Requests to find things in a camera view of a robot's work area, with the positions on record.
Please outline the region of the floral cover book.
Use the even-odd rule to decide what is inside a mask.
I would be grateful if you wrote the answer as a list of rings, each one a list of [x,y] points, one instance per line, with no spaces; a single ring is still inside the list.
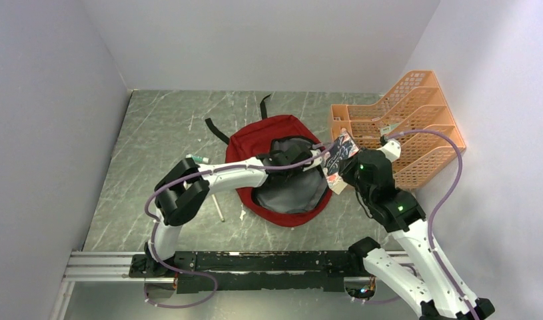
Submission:
[[[341,129],[331,147],[323,157],[322,171],[330,190],[336,195],[340,195],[348,185],[339,175],[340,164],[356,154],[360,148],[345,128]]]

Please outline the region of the red backpack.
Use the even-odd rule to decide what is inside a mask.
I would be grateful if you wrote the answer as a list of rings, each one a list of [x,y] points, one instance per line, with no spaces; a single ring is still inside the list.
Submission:
[[[273,150],[310,147],[319,140],[294,115],[269,117],[264,101],[261,120],[248,124],[231,136],[205,119],[209,130],[227,146],[226,163],[246,160]],[[269,175],[260,187],[238,189],[241,202],[259,217],[281,227],[296,227],[315,218],[330,201],[332,191],[320,166],[316,171],[294,177]]]

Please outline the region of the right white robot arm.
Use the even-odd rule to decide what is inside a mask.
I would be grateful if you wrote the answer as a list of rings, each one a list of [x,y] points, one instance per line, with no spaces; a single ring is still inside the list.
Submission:
[[[487,319],[495,307],[478,297],[455,271],[430,233],[426,213],[408,191],[395,185],[392,162],[400,145],[391,140],[380,149],[361,149],[340,161],[338,174],[354,187],[370,216],[405,250],[419,276],[395,262],[374,239],[366,237],[349,247],[348,268],[387,284],[419,319]]]

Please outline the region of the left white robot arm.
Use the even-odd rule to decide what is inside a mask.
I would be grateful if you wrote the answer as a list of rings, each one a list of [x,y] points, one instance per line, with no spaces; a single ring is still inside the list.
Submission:
[[[245,206],[282,227],[315,217],[330,192],[321,169],[322,149],[293,145],[220,165],[180,161],[155,187],[145,213],[155,220],[146,242],[146,267],[156,277],[168,275],[184,224],[196,217],[205,199],[236,190]]]

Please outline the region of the orange plastic file organizer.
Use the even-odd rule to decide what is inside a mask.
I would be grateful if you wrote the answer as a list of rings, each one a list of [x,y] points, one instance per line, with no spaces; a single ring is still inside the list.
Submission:
[[[372,105],[333,104],[330,109],[331,136],[345,129],[361,147],[377,149],[383,135],[403,132],[400,159],[393,165],[396,184],[415,190],[427,184],[444,169],[466,144],[458,130],[442,88],[433,71],[413,70],[404,75],[380,100]]]

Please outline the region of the green white glue stick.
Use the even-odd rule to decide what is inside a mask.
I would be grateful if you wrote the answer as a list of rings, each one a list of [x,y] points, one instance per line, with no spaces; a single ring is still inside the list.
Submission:
[[[201,156],[198,156],[198,155],[186,154],[186,158],[191,158],[196,163],[203,163],[203,164],[209,164],[210,163],[209,158],[201,157]]]

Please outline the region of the white pencil stick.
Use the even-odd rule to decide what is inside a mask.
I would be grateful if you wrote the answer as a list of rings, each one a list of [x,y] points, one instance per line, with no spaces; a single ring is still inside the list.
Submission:
[[[219,205],[219,202],[218,202],[218,199],[217,199],[216,195],[215,195],[215,194],[211,195],[211,198],[212,198],[212,200],[213,200],[213,203],[214,203],[215,208],[216,208],[216,210],[217,210],[217,213],[218,213],[218,215],[219,215],[220,221],[224,223],[224,222],[225,222],[225,217],[224,217],[224,215],[223,215],[221,206]]]

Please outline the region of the black mounting rail base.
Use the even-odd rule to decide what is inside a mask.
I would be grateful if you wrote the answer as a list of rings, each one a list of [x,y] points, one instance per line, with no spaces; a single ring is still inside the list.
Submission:
[[[178,294],[261,289],[322,289],[370,299],[376,279],[348,251],[177,251],[166,261],[177,273],[145,254],[134,255],[129,277],[167,280]]]

